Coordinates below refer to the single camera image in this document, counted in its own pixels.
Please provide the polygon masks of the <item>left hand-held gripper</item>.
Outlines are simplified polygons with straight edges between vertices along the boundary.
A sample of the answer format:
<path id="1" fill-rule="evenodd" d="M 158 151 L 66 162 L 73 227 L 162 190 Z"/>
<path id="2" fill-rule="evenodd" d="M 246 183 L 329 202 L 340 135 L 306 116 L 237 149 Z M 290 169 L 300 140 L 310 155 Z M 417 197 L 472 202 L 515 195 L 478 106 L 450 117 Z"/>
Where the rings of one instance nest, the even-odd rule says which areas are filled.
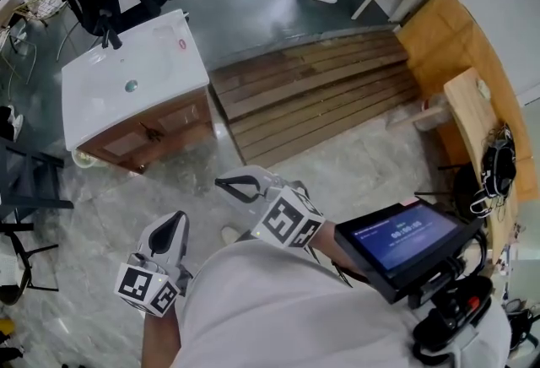
<path id="1" fill-rule="evenodd" d="M 186 255 L 189 219 L 185 212 L 167 214 L 147 226 L 138 249 L 120 265 L 114 293 L 129 306 L 163 317 L 186 295 L 192 274 L 181 264 Z"/>

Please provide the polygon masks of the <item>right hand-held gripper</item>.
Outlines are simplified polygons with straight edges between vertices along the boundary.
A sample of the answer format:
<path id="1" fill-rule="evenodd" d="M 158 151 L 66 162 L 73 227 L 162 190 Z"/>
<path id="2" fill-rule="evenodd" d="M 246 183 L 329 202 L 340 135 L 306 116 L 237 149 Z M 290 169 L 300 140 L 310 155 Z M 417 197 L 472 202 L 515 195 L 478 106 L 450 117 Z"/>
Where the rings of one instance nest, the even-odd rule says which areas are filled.
<path id="1" fill-rule="evenodd" d="M 241 214 L 259 214 L 267 205 L 264 191 L 275 175 L 258 165 L 230 170 L 215 180 L 224 200 Z M 263 210 L 251 236 L 282 249 L 304 249 L 325 222 L 300 181 L 273 188 L 273 200 Z"/>

